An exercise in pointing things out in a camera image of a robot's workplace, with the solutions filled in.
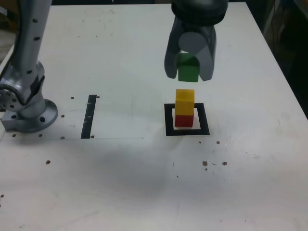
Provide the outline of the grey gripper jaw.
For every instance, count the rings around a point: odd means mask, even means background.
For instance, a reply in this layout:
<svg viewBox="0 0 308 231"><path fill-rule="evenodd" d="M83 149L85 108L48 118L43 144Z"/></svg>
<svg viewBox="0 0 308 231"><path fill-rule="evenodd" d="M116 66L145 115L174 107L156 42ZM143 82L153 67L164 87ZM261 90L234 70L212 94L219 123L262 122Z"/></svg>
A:
<svg viewBox="0 0 308 231"><path fill-rule="evenodd" d="M202 81L210 80L215 66L216 37L208 39L195 32L186 32L179 38L179 47L179 66L198 67Z"/></svg>
<svg viewBox="0 0 308 231"><path fill-rule="evenodd" d="M176 56L180 52L179 38L183 34L182 21L175 18L173 27L171 29L167 50L164 60L164 68L168 78L176 78L177 75L177 58Z"/></svg>

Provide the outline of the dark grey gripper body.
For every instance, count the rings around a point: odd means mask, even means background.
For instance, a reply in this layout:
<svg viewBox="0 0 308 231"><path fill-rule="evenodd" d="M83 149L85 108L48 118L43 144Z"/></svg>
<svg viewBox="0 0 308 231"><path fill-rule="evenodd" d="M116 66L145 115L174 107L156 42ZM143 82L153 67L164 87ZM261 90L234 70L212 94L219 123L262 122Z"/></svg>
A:
<svg viewBox="0 0 308 231"><path fill-rule="evenodd" d="M183 22L180 19L175 19L174 21L175 30L181 36L186 32L195 32L201 34L202 36L206 37L207 39L213 39L216 37L216 31L214 26L198 26Z"/></svg>

